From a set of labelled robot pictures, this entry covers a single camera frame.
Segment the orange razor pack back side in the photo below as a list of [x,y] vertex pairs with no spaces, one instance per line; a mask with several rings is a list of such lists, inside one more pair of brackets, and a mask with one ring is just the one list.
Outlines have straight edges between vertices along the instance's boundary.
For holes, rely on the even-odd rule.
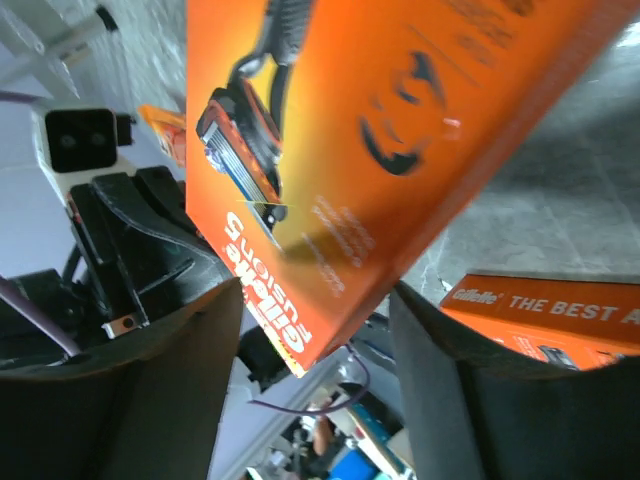
[[536,360],[590,370],[639,355],[639,279],[476,271],[440,309]]

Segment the orange Gillette Fusion pack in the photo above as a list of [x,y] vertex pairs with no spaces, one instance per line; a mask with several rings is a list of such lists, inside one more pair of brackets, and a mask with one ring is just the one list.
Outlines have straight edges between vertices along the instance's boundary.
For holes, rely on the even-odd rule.
[[345,344],[635,1],[191,1],[186,210],[291,372]]

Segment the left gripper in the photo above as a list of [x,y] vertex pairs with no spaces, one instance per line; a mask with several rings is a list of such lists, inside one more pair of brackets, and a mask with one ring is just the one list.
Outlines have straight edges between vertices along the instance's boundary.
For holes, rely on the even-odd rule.
[[64,197],[75,246],[61,273],[11,278],[81,349],[146,327],[229,279],[166,167],[114,173]]

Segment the orange razor bag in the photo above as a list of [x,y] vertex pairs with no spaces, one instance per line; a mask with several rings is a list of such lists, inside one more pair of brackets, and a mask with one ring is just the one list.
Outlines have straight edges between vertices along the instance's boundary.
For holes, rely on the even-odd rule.
[[141,118],[153,130],[161,150],[178,167],[186,166],[186,116],[156,106],[143,104],[138,107]]

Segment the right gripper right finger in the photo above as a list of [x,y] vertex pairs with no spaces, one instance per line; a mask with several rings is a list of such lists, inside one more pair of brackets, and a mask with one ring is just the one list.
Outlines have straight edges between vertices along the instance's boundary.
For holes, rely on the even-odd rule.
[[516,353],[399,283],[389,325],[420,479],[635,479],[639,361],[574,371]]

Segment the steel dish rack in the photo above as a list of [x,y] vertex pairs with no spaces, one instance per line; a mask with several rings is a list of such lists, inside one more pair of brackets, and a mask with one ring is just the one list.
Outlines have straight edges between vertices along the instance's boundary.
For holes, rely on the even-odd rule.
[[97,47],[120,44],[120,29],[103,4],[65,20],[48,1],[3,1],[1,88],[8,90],[29,77],[56,99],[108,103]]

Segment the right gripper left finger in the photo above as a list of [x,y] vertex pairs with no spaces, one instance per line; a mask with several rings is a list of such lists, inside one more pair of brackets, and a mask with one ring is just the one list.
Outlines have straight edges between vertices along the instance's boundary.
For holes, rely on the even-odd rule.
[[242,323],[230,279],[55,366],[1,374],[5,479],[204,479]]

